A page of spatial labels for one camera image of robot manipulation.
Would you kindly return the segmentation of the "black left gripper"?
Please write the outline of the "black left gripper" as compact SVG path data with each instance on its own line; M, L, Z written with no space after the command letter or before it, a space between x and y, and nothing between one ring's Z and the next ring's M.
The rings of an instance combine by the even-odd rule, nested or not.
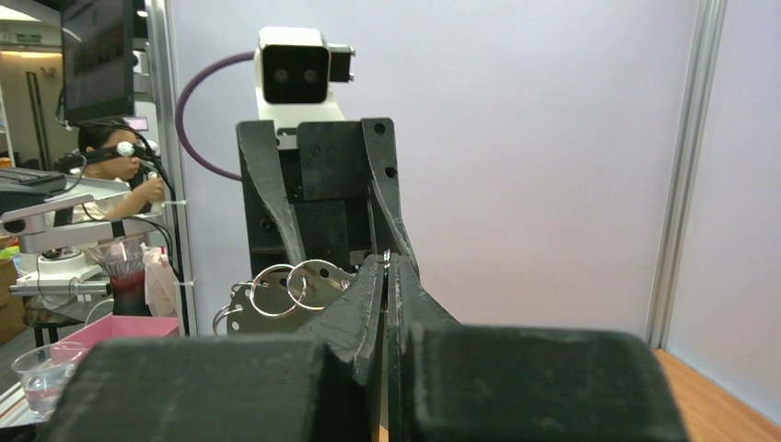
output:
M390 250L420 274L402 219L392 119L303 122L288 149L273 121L236 130L252 273L310 259L351 270Z

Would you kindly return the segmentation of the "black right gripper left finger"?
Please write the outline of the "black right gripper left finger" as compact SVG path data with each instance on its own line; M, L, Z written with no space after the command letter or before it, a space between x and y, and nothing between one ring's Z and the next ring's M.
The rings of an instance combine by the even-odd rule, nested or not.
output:
M377 440L383 265L292 332L98 344L38 439Z

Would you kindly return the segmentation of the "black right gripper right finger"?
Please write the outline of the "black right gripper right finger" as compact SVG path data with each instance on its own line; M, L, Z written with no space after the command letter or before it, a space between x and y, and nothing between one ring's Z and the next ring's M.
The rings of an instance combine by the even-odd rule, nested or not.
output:
M387 259L393 441L686 441L664 370L620 331L467 325Z

